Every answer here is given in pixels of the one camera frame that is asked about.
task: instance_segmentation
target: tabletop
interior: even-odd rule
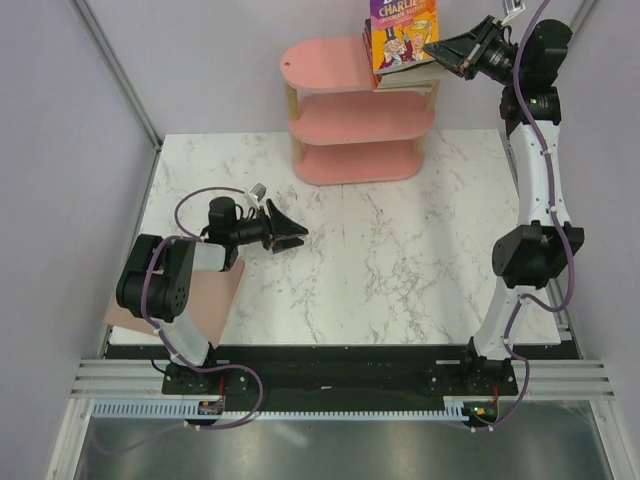
[[[295,176],[286,133],[168,135],[141,233],[178,234],[173,210],[191,191],[258,182],[310,234],[276,255],[240,247],[246,270],[221,343],[465,344],[477,331],[495,286],[493,244],[517,219],[497,130],[432,131],[414,177],[325,187]],[[213,196],[184,206],[187,228],[206,225]],[[531,306],[522,322],[517,343],[560,342],[552,314]],[[118,327],[110,341],[158,343]]]

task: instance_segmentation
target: cartoon character illustration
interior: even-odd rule
[[[424,60],[425,58],[428,58],[429,55],[422,50],[422,47],[431,42],[431,36],[433,33],[433,26],[431,25],[431,22],[427,20],[420,20],[411,25],[411,30],[417,30],[411,39],[411,44],[413,46],[413,59]]]
[[[387,41],[384,43],[384,60],[380,64],[380,69],[401,65],[413,60],[413,44],[409,40],[409,35],[403,34],[403,40],[396,38],[393,27],[385,30]]]

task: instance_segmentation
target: white wall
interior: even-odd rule
[[[161,134],[286,130],[280,56],[318,36],[359,35],[368,0],[90,0]],[[540,0],[517,19],[528,22]],[[569,22],[580,0],[555,0],[547,16]],[[442,37],[458,35],[501,0],[439,0]],[[438,128],[495,128],[501,88],[451,76]]]
[[[558,85],[563,190],[586,237],[571,308],[586,352],[608,367],[640,447],[638,18],[637,0],[599,2]]]
[[[0,478],[44,478],[152,156],[66,0],[0,8]]]

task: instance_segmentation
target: yellow book cover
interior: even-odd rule
[[[375,73],[391,73],[433,61],[422,47],[437,42],[436,0],[370,0]]]

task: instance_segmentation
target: shelf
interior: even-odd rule
[[[314,38],[298,43],[280,59],[287,84],[310,93],[373,90],[362,36]]]
[[[416,92],[351,92],[312,95],[299,103],[291,133],[309,145],[387,142],[418,138],[433,125]]]
[[[424,163],[419,140],[345,145],[305,145],[296,174],[313,185],[380,182],[408,178]]]

